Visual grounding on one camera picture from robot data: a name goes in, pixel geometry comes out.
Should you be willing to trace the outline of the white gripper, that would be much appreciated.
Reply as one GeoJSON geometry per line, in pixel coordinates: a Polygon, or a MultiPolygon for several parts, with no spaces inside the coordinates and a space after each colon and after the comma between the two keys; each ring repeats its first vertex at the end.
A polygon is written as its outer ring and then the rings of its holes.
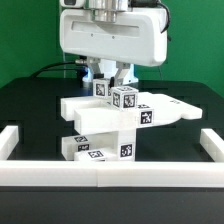
{"type": "Polygon", "coordinates": [[[66,53],[89,56],[94,79],[101,76],[100,59],[119,61],[110,86],[122,86],[131,64],[153,67],[166,60],[167,20],[164,8],[119,12],[115,23],[93,21],[90,10],[65,9],[60,17],[60,46],[66,53]]]}

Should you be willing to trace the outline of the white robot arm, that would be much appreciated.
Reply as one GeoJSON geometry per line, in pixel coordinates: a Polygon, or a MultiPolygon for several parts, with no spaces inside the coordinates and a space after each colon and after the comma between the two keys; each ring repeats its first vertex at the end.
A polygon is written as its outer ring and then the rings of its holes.
{"type": "Polygon", "coordinates": [[[85,83],[109,78],[134,83],[136,65],[155,67],[167,56],[169,8],[161,0],[59,0],[60,46],[80,55],[85,83]]]}

